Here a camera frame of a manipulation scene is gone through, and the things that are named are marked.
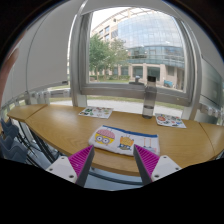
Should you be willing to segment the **person's hand at edge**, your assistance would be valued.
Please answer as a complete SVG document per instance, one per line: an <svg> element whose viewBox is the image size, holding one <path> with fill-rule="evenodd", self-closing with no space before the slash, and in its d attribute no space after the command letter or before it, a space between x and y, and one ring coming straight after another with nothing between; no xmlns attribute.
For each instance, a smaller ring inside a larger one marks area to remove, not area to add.
<svg viewBox="0 0 224 224"><path fill-rule="evenodd" d="M3 93L4 93L9 72L11 68L13 67L13 65L15 64L18 58L18 55L19 55L19 49L16 48L7 58L7 60L4 62L2 69L0 70L0 105L2 103Z"/></svg>

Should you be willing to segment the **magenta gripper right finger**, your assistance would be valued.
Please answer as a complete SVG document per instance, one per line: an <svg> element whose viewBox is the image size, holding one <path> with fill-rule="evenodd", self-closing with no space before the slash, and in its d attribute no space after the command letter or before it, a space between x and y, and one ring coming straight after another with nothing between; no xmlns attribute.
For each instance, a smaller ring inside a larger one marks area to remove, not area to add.
<svg viewBox="0 0 224 224"><path fill-rule="evenodd" d="M144 185L181 170L167 155L158 156L141 146L135 145L133 154Z"/></svg>

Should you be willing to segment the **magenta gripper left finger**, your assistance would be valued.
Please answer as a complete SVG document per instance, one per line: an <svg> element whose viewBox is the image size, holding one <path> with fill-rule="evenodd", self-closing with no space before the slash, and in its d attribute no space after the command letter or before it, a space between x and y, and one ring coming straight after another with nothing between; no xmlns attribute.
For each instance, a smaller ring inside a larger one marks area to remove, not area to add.
<svg viewBox="0 0 224 224"><path fill-rule="evenodd" d="M94 146L90 145L69 157L61 156L47 168L47 171L83 187L93 157Z"/></svg>

